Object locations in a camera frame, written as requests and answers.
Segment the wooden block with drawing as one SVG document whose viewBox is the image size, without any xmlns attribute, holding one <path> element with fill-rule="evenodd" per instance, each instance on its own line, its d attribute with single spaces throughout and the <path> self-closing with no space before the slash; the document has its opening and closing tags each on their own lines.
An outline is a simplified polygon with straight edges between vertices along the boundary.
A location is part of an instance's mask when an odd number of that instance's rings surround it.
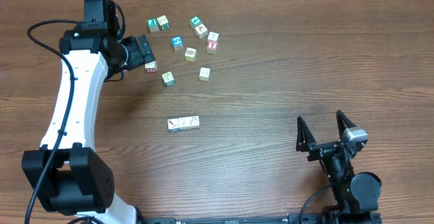
<svg viewBox="0 0 434 224">
<path fill-rule="evenodd" d="M 189 117 L 189 128 L 190 129 L 200 128 L 200 121 L 197 115 Z"/>
</svg>

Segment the plain wooden block yellow edge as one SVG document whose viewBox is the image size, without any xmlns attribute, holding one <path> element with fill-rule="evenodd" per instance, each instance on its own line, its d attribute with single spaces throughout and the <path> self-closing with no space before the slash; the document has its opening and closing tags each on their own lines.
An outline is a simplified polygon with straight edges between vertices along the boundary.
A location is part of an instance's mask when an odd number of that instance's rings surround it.
<svg viewBox="0 0 434 224">
<path fill-rule="evenodd" d="M 210 31 L 208 34 L 208 41 L 216 41 L 219 42 L 220 34 Z"/>
</svg>

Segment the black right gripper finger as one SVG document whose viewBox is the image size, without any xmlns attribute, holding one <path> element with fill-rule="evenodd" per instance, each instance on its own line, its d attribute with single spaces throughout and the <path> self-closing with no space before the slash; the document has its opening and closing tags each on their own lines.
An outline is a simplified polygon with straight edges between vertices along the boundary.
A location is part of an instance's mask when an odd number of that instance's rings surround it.
<svg viewBox="0 0 434 224">
<path fill-rule="evenodd" d="M 337 110 L 336 120 L 338 123 L 339 136 L 342 136 L 347 128 L 355 127 L 355 124 L 341 110 Z"/>
<path fill-rule="evenodd" d="M 297 118 L 296 151 L 309 151 L 309 147 L 315 145 L 315 138 L 301 116 Z"/>
</svg>

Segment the wooden block blue side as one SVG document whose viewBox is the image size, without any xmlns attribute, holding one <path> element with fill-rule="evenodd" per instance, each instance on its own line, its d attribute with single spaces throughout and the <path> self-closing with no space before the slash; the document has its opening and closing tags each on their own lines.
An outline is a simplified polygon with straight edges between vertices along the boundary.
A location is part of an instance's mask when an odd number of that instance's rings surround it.
<svg viewBox="0 0 434 224">
<path fill-rule="evenodd" d="M 177 132 L 180 131 L 178 118 L 168 119 L 167 128 L 169 132 Z"/>
</svg>

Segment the wooden letter A block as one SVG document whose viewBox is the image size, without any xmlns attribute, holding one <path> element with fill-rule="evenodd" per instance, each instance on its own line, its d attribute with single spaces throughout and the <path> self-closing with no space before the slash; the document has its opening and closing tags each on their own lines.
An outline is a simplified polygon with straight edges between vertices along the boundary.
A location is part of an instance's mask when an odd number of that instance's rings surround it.
<svg viewBox="0 0 434 224">
<path fill-rule="evenodd" d="M 190 117 L 179 117 L 178 118 L 178 125 L 180 130 L 187 130 L 189 129 L 191 125 L 191 118 Z"/>
</svg>

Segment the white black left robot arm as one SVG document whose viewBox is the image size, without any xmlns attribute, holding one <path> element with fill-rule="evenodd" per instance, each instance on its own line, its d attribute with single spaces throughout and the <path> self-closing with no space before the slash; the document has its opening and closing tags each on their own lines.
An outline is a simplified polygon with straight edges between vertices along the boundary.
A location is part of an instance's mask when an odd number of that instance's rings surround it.
<svg viewBox="0 0 434 224">
<path fill-rule="evenodd" d="M 85 0 L 84 19 L 64 33 L 55 54 L 62 77 L 54 114 L 39 148 L 22 157 L 31 203 L 74 223 L 143 223 L 140 210 L 115 193 L 113 172 L 95 150 L 94 126 L 102 85 L 155 61 L 146 37 L 125 35 L 114 1 Z"/>
</svg>

